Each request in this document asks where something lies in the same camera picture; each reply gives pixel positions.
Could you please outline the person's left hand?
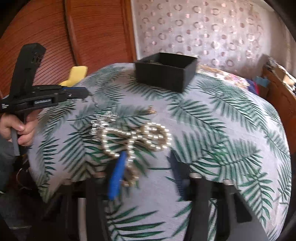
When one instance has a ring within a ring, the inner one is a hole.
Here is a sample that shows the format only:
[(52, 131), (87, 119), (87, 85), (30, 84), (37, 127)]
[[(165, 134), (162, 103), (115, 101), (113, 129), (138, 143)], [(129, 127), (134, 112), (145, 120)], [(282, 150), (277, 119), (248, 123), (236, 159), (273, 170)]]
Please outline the person's left hand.
[(23, 123), (15, 115), (4, 113), (1, 116), (1, 136), (11, 141), (11, 130), (17, 131), (18, 144), (21, 146), (30, 146), (33, 142), (35, 130), (38, 125), (38, 115), (42, 110), (35, 110), (31, 112), (27, 118), (26, 123)]

